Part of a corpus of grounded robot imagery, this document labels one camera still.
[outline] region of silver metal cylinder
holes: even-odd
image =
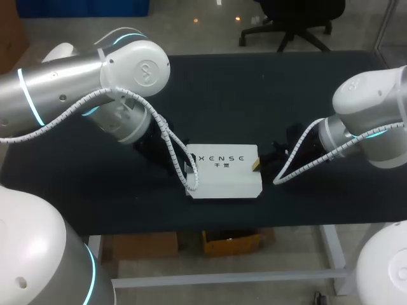
[[[101,65],[95,51],[0,76],[0,137],[39,128],[81,97],[101,89]],[[95,98],[81,111],[110,101]]]
[[[326,151],[333,151],[344,143],[352,140],[352,135],[346,129],[337,114],[326,118],[318,124],[319,140]],[[339,154],[339,157],[345,157],[356,153],[357,147],[350,147]]]

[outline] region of chair base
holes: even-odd
[[[289,41],[294,39],[294,36],[297,35],[304,40],[308,41],[310,44],[314,45],[316,48],[320,49],[323,52],[329,52],[330,49],[318,38],[307,31],[307,28],[325,26],[324,34],[331,35],[332,33],[332,23],[330,21],[325,22],[324,24],[306,24],[302,26],[290,26],[282,22],[273,22],[271,24],[263,24],[259,27],[252,27],[250,29],[243,30],[239,38],[239,46],[246,46],[245,36],[248,34],[255,33],[268,33],[268,32],[285,32],[284,38],[282,39],[277,52],[283,52],[286,48]]]

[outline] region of white box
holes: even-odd
[[[252,171],[257,145],[189,144],[187,148],[197,157],[200,181],[196,191],[187,191],[192,198],[257,198],[263,190],[260,172]],[[192,169],[185,168],[193,185]]]

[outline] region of small yellow object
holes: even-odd
[[[257,160],[252,165],[252,171],[255,172],[259,169],[260,169],[260,158],[257,158]]]

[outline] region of blue bin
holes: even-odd
[[[16,0],[22,18],[143,17],[149,0]]]

